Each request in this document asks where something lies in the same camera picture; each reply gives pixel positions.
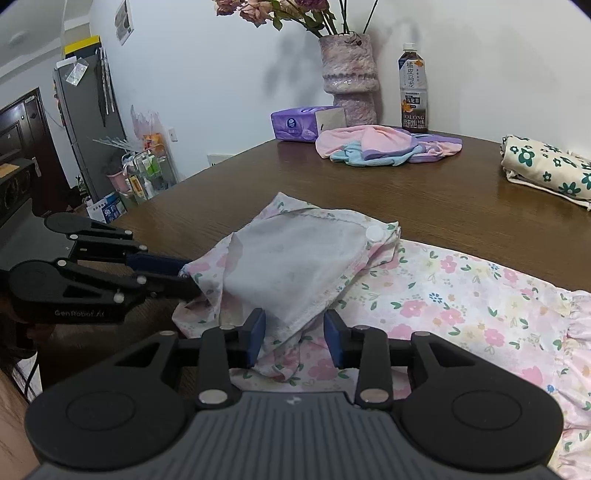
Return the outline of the grey refrigerator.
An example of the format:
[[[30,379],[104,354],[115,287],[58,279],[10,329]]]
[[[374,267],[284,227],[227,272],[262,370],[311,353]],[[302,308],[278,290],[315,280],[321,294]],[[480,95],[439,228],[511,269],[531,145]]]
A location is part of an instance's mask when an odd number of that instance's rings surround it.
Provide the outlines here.
[[[126,135],[115,100],[106,52],[98,37],[66,48],[53,71],[58,109],[90,198],[115,190]]]

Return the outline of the cluttered storage rack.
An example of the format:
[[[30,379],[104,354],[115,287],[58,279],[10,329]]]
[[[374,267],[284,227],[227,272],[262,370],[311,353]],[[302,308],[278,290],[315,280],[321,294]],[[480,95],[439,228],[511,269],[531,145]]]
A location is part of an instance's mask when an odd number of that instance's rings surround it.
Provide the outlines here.
[[[103,137],[93,142],[113,149],[103,167],[111,191],[87,205],[93,220],[110,223],[121,215],[177,184],[177,176],[158,114],[130,108],[134,137]]]

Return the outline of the pink knitted vase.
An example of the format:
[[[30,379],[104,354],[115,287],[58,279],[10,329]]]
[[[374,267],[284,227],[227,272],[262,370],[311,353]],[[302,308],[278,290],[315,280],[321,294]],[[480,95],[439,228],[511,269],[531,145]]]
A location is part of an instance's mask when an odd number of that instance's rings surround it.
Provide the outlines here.
[[[345,111],[346,125],[378,122],[375,94],[380,90],[370,36],[348,33],[318,39],[324,90]]]

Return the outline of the folded green floral cloth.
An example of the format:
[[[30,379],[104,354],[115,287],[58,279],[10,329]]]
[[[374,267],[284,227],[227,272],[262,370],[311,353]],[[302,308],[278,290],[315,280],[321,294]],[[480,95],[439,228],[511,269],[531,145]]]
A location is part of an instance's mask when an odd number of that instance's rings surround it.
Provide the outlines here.
[[[540,190],[590,211],[590,160],[551,144],[509,135],[501,144],[501,167],[513,184]]]

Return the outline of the dried pink flowers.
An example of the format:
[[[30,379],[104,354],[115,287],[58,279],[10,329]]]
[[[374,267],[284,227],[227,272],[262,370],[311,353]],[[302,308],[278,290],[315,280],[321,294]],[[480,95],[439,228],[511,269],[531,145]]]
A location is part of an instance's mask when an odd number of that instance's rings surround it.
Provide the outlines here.
[[[328,0],[214,0],[216,16],[238,15],[240,18],[260,26],[271,24],[277,31],[284,22],[294,22],[317,38],[353,33],[349,27],[349,2],[337,2],[342,27],[337,26],[337,16]]]

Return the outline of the purple tissue pack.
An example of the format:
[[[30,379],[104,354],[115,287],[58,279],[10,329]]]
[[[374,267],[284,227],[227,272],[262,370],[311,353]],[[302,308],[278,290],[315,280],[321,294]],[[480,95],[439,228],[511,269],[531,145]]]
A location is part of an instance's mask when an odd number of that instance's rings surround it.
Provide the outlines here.
[[[291,108],[271,113],[270,122],[276,140],[314,143],[325,130],[345,128],[346,113],[338,106]]]

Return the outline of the pink blue purple cloth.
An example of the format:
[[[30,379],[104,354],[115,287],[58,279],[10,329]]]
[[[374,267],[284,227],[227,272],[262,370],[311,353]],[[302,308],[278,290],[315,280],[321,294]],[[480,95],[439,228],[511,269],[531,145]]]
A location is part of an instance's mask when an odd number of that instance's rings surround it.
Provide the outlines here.
[[[435,134],[365,125],[323,131],[315,150],[324,159],[353,167],[434,163],[461,152],[463,141]]]

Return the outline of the pink floral baby garment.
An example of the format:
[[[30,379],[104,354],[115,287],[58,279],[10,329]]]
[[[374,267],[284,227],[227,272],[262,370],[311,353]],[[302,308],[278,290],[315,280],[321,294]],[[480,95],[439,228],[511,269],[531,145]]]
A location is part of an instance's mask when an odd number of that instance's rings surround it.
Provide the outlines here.
[[[353,393],[358,374],[332,364],[322,315],[393,339],[429,331],[546,390],[564,427],[551,468],[590,475],[590,295],[465,253],[401,236],[400,225],[277,194],[181,271],[201,290],[172,316],[187,337],[266,312],[244,390]]]

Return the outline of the tea drink bottle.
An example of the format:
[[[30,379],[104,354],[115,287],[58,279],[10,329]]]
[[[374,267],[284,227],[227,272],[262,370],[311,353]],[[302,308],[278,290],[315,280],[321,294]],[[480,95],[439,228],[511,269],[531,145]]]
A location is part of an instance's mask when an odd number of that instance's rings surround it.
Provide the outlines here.
[[[428,131],[428,82],[425,61],[414,43],[405,43],[399,58],[402,128],[415,133]]]

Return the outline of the dark wooden cabinet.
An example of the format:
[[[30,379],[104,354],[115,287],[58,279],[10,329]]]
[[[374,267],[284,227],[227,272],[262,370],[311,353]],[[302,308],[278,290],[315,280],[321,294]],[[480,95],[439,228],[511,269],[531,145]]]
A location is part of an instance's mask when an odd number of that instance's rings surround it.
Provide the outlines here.
[[[1,109],[1,222],[27,201],[37,217],[68,210],[70,187],[34,89]]]

